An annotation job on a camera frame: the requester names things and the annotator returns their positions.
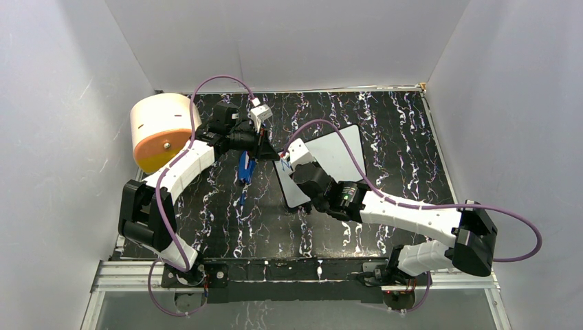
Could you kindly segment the small black-framed whiteboard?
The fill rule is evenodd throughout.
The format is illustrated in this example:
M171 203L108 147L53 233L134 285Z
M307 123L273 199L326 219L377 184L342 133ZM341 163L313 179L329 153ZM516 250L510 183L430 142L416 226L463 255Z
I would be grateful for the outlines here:
M341 128L340 132L351 149L359 167L365 171L366 165L360 127L352 124ZM362 179L362 176L358 173L347 149L336 132L333 131L320 137L305 140L303 144L326 173L336 181L358 182ZM299 189L289 176L292 172L289 164L279 159L274 161L273 165L283 193L283 205L288 208L296 208L309 202L310 198Z

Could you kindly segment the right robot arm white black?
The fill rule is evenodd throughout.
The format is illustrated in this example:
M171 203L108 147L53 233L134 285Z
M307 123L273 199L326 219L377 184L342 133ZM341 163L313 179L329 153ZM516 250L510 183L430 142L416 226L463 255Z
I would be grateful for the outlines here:
M298 165L290 177L318 212L334 219L391 226L429 237L424 243L393 248L387 274L397 285L430 270L456 268L480 277L491 273L497 228L476 202L453 209L414 202L406 208L408 200L390 203L363 183L335 181L317 163Z

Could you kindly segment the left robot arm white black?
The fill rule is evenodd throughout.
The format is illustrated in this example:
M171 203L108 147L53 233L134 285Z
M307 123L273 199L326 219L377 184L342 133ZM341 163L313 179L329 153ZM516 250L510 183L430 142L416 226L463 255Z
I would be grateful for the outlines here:
M148 175L129 180L122 189L118 233L154 252L189 286L205 278L198 251L177 233L174 203L188 185L230 150L252 160L278 160L265 121L272 110L251 100L248 118L231 104L219 103L210 120L201 120L193 100L181 94L159 94L131 110L133 154Z

